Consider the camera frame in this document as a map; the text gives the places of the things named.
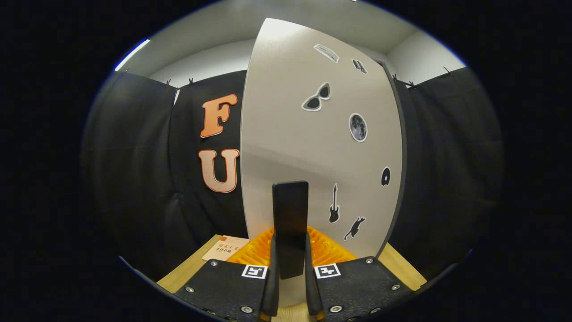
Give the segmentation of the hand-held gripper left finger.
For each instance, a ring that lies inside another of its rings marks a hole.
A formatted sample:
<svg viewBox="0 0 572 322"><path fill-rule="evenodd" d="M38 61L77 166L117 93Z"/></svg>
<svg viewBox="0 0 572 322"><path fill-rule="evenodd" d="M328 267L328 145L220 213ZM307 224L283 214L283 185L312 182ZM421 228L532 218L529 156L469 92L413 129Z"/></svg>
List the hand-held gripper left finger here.
<svg viewBox="0 0 572 322"><path fill-rule="evenodd" d="M279 272L274 229L231 255L211 258L174 293L218 322L269 322L278 311Z"/></svg>

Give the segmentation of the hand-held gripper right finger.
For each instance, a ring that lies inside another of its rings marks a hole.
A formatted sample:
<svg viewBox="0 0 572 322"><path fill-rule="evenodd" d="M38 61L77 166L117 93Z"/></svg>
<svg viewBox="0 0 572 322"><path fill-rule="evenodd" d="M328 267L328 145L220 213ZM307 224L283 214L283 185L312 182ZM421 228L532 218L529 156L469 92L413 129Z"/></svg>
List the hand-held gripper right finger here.
<svg viewBox="0 0 572 322"><path fill-rule="evenodd" d="M374 322L413 288L374 256L357 258L314 228L306 235L306 299L319 322Z"/></svg>

